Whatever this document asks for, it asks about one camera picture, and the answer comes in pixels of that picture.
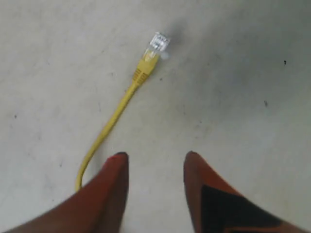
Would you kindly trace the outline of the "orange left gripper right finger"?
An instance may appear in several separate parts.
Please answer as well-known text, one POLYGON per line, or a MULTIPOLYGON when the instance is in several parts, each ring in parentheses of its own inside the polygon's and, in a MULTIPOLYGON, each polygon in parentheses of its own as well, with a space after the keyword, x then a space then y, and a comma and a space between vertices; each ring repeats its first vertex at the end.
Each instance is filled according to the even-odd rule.
POLYGON ((249 201, 193 151, 184 161, 184 187, 196 233, 304 232, 249 201))

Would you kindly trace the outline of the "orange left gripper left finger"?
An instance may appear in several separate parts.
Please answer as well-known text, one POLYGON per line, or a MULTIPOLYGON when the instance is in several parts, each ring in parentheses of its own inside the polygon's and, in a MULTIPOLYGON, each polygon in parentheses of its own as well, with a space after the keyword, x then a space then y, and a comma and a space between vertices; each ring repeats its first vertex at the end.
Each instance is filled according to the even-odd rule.
POLYGON ((119 152, 109 157, 98 174, 70 198, 9 232, 118 233, 128 186, 128 155, 119 152))

